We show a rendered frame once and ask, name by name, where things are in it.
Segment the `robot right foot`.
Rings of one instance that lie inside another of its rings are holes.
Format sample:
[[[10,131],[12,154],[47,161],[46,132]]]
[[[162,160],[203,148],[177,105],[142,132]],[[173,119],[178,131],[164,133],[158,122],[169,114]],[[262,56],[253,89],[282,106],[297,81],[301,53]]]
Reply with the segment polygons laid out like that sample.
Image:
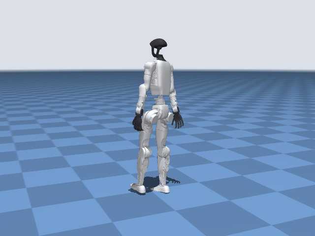
[[[154,190],[154,191],[164,192],[164,193],[169,193],[170,192],[170,189],[169,189],[169,187],[167,185],[164,185],[164,187],[160,187],[158,185],[158,186],[150,188],[150,189]]]

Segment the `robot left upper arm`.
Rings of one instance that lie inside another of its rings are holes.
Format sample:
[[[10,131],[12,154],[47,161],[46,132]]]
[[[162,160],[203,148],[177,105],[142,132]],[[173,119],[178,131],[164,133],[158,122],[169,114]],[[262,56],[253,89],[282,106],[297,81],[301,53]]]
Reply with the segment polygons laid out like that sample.
[[[149,61],[146,62],[144,65],[144,84],[146,86],[146,92],[148,92],[149,88],[150,88],[150,83],[151,83],[151,79],[152,79],[152,74],[156,69],[156,64],[157,62],[154,61]]]

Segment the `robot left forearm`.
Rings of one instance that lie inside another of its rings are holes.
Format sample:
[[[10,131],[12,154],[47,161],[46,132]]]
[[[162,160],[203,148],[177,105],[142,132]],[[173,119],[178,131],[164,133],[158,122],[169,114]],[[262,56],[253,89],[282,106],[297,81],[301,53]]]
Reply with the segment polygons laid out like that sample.
[[[136,108],[137,114],[140,114],[141,109],[144,110],[146,98],[147,98],[146,86],[140,85],[139,86],[139,98],[138,98],[137,108]]]

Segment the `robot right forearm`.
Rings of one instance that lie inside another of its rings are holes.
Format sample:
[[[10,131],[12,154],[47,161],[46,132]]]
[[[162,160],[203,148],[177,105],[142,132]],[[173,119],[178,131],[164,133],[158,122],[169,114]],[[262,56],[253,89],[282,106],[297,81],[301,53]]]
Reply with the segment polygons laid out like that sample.
[[[170,105],[172,107],[173,112],[177,112],[178,111],[177,110],[178,103],[176,101],[177,99],[176,99],[176,91],[175,91],[175,89],[168,96],[170,98],[170,102],[171,102]]]

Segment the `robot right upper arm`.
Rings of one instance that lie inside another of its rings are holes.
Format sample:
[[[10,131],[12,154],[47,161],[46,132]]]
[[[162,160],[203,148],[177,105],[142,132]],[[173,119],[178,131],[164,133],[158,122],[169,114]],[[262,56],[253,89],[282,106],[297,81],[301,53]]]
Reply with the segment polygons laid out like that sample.
[[[171,66],[171,88],[170,88],[170,93],[174,91],[174,78],[173,78],[173,65],[170,64]]]

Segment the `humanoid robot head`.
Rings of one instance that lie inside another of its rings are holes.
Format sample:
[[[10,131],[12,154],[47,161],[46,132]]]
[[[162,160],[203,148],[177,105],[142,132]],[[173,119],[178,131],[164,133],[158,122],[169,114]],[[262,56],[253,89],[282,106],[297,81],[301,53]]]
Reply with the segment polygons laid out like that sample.
[[[164,58],[163,58],[163,55],[160,55],[159,54],[159,51],[162,47],[166,47],[167,46],[167,43],[165,40],[163,39],[155,39],[153,40],[152,42],[150,42],[150,46],[152,47],[152,55],[153,57],[156,57],[157,60],[161,60],[161,61],[166,61]],[[154,48],[157,49],[157,53],[155,54],[154,53]]]

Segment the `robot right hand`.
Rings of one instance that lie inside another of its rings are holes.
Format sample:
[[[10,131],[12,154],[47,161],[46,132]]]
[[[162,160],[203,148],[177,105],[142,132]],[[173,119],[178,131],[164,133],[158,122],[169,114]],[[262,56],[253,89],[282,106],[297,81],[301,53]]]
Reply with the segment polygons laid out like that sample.
[[[182,120],[182,116],[179,114],[179,107],[177,107],[177,112],[173,112],[173,114],[174,114],[174,118],[173,118],[173,121],[172,121],[172,125],[173,125],[173,122],[174,122],[174,120],[175,120],[175,124],[176,124],[176,126],[175,126],[175,128],[177,128],[177,123],[178,123],[178,128],[179,128],[179,123],[180,123],[180,127],[182,127],[182,126],[184,126],[184,122],[183,122],[183,120]],[[182,122],[182,124],[181,124],[181,122]]]

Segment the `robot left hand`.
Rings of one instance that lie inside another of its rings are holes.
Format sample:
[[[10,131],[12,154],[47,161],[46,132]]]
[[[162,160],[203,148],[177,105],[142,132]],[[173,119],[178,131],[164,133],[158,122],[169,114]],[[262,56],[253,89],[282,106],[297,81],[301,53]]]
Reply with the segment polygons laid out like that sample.
[[[137,114],[137,113],[135,114],[136,116],[134,117],[134,120],[132,122],[132,124],[134,125],[134,129],[137,131],[141,131],[141,130],[143,131],[142,125],[141,125],[142,123],[141,116],[143,116],[143,109],[141,109],[140,114]]]

